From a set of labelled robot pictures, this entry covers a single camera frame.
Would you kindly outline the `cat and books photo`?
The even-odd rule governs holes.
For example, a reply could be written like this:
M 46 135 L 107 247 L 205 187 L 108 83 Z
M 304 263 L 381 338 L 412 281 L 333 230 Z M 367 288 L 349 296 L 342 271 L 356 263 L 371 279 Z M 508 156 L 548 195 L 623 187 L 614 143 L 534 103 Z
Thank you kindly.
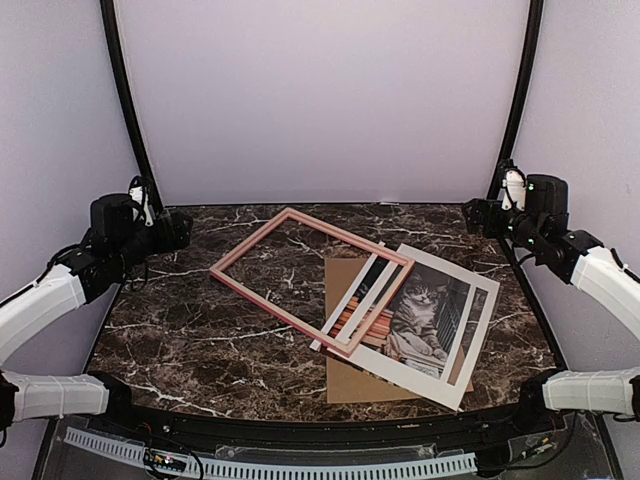
M 401 245 L 415 264 L 347 362 L 426 396 L 466 390 L 499 284 L 435 255 Z M 327 321 L 338 336 L 351 317 L 366 320 L 399 270 L 382 258 L 325 263 Z

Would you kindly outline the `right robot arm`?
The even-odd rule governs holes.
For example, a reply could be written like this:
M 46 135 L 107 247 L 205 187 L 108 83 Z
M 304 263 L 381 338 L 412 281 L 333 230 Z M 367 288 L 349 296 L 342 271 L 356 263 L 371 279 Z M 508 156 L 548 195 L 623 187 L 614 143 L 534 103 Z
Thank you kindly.
M 551 175 L 505 171 L 500 199 L 476 198 L 463 207 L 466 227 L 488 239 L 527 250 L 536 265 L 590 296 L 630 333 L 639 333 L 639 277 L 617 251 L 584 230 L 568 227 L 566 181 Z M 549 411 L 591 411 L 639 418 L 639 370 L 543 373 L 521 389 L 525 400 L 510 413 L 521 434 L 534 432 Z

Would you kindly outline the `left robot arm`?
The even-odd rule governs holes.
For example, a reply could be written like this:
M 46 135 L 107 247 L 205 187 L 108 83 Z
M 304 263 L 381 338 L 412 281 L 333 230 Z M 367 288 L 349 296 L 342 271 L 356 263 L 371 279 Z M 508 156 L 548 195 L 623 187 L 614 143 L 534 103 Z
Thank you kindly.
M 143 186 L 92 202 L 83 239 L 53 255 L 44 272 L 1 303 L 1 359 L 66 314 L 123 284 L 134 267 L 156 254 L 186 248 L 193 219 L 181 211 L 153 213 Z M 1 372 L 1 428 L 37 418 L 101 415 L 120 436 L 141 427 L 131 390 L 113 376 Z

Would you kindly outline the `white photo mat board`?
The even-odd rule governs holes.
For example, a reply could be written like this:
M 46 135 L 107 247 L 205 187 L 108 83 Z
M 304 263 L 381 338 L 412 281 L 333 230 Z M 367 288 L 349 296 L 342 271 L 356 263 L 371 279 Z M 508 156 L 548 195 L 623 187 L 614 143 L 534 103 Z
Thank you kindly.
M 361 345 L 346 360 L 456 411 L 470 385 L 500 285 L 409 245 L 398 251 L 415 266 L 384 308 L 392 311 L 388 345 L 379 351 Z

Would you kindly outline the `pink wooden picture frame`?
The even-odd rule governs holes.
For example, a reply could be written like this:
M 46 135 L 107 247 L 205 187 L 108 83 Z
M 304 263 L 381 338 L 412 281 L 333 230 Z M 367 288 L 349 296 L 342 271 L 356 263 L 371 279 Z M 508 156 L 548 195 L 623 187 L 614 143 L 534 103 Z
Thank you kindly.
M 323 325 L 320 296 L 324 260 L 340 254 L 372 270 L 364 311 L 333 333 Z M 391 247 L 287 207 L 225 254 L 210 269 L 214 279 L 320 345 L 349 357 L 362 345 L 411 273 L 415 261 Z

